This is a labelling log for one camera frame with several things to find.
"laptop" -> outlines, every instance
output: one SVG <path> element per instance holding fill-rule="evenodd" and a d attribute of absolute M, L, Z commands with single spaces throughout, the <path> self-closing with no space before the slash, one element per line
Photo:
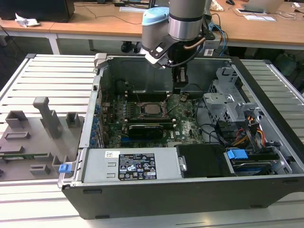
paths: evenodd
<path fill-rule="evenodd" d="M 276 13 L 284 0 L 250 0 L 244 4 L 244 10 L 261 13 Z"/>

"power supply label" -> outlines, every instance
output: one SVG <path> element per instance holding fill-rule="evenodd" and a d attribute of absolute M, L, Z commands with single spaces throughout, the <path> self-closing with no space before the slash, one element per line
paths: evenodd
<path fill-rule="evenodd" d="M 121 181 L 157 179 L 154 153 L 120 154 L 118 179 Z"/>

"light blue robot joint cap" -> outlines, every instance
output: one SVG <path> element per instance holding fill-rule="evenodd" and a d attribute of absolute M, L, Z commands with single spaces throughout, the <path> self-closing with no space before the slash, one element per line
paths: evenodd
<path fill-rule="evenodd" d="M 142 25 L 149 26 L 161 23 L 169 17 L 169 7 L 155 7 L 147 9 L 142 17 Z"/>

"desk leg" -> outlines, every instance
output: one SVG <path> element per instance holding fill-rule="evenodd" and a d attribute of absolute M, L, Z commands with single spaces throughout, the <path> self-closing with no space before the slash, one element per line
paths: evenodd
<path fill-rule="evenodd" d="M 51 45 L 52 51 L 54 55 L 60 55 L 60 43 L 57 37 L 57 34 L 48 34 L 47 38 L 49 40 L 49 44 Z"/>
<path fill-rule="evenodd" d="M 93 40 L 92 39 L 89 39 L 89 46 L 90 46 L 90 50 L 91 51 L 94 51 L 94 43 L 93 43 Z"/>
<path fill-rule="evenodd" d="M 8 44 L 5 41 L 5 36 L 0 36 L 0 47 L 6 47 Z"/>

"table surface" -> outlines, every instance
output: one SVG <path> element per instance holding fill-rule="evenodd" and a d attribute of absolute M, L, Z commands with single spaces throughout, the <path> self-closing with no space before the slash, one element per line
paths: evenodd
<path fill-rule="evenodd" d="M 228 33 L 229 41 L 273 45 L 304 45 L 303 14 L 296 13 L 296 20 L 284 19 L 277 14 L 268 15 L 275 17 L 277 22 L 247 20 L 245 17 L 236 15 L 242 15 L 235 9 L 242 8 L 243 1 L 235 0 L 235 6 L 228 5 L 225 1 L 218 0 L 218 3 L 224 8 L 223 12 L 211 11 L 211 13 L 220 15 L 222 29 Z M 289 13 L 294 12 L 290 2 L 283 2 L 279 10 Z M 219 20 L 216 15 L 213 16 L 213 21 L 218 24 Z"/>
<path fill-rule="evenodd" d="M 304 45 L 304 18 L 301 13 L 297 13 L 296 20 L 284 19 L 276 14 L 272 17 L 277 22 L 254 21 L 236 15 L 241 15 L 235 9 L 241 8 L 241 3 L 244 2 L 235 0 L 235 6 L 228 5 L 225 0 L 218 2 L 224 11 L 211 13 L 220 15 L 222 28 L 228 33 L 230 42 Z M 294 11 L 288 2 L 284 2 L 280 10 L 290 13 Z M 1 25 L 8 31 L 141 37 L 142 17 L 143 14 L 139 12 L 120 12 L 119 7 L 113 4 L 92 6 L 88 3 L 75 3 L 75 13 L 69 23 L 41 22 L 41 26 L 24 28 L 14 21 L 4 20 Z M 216 15 L 213 20 L 218 24 Z"/>
<path fill-rule="evenodd" d="M 141 37 L 143 13 L 120 12 L 119 9 L 113 4 L 90 6 L 90 4 L 75 3 L 75 12 L 69 23 L 55 23 L 50 31 L 52 33 Z"/>

